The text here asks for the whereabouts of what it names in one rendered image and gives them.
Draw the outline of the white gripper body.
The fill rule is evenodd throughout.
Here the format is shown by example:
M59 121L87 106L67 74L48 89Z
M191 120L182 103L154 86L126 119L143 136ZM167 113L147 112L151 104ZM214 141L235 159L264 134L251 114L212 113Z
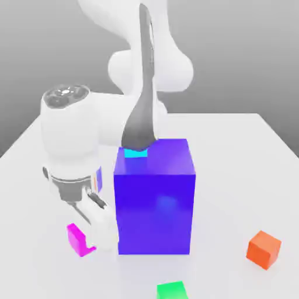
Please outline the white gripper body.
M119 231L116 214L108 203L96 193L82 193L82 200L77 207L89 220L89 227L84 230L88 246L103 251L116 251Z

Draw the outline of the small magenta cube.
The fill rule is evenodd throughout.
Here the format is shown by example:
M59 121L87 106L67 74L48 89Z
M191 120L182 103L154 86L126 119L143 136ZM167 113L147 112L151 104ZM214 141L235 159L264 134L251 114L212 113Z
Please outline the small magenta cube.
M78 256L84 257L96 250L95 246L88 247L85 234L74 224L67 226L68 241Z

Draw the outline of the small cyan cube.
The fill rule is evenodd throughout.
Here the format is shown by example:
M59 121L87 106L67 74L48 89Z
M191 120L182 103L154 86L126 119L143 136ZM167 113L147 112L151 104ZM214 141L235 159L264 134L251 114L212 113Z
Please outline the small cyan cube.
M147 157L148 150L145 149L143 151L135 151L131 149L124 149L125 158L144 158Z

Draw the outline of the small green cube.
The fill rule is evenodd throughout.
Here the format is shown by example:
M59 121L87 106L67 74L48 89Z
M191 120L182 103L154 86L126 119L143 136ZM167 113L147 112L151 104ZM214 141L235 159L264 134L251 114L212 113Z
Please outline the small green cube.
M157 285L156 299L189 299L182 281Z

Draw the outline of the small orange cube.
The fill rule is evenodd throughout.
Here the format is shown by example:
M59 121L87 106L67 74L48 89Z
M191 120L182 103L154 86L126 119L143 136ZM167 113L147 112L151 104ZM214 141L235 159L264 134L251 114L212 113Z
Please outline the small orange cube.
M263 231L259 231L249 241L246 257L267 270L277 260L280 247L280 240Z

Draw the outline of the large blue box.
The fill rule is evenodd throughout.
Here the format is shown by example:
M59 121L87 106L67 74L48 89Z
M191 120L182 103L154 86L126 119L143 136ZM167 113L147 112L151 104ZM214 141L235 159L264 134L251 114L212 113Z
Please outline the large blue box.
M146 157L117 153L114 196L121 255L190 252L196 171L186 139L160 139Z

